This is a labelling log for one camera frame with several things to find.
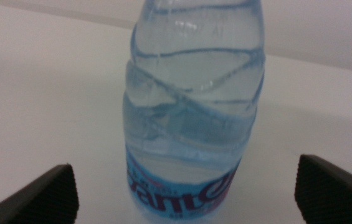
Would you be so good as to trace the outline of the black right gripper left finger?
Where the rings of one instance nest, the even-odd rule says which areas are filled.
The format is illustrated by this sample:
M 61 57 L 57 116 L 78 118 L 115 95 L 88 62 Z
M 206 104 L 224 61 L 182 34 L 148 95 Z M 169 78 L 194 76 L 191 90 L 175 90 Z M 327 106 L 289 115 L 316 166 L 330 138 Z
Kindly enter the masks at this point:
M 79 210 L 70 164 L 57 165 L 0 202 L 0 224 L 74 224 Z

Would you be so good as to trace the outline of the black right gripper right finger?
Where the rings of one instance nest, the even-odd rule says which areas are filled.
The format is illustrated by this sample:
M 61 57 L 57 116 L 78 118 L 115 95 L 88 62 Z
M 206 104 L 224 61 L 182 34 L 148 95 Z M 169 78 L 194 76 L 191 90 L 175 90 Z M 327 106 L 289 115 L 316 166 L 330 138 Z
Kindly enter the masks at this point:
M 306 223 L 352 223 L 352 174 L 316 155 L 300 156 L 294 197 Z

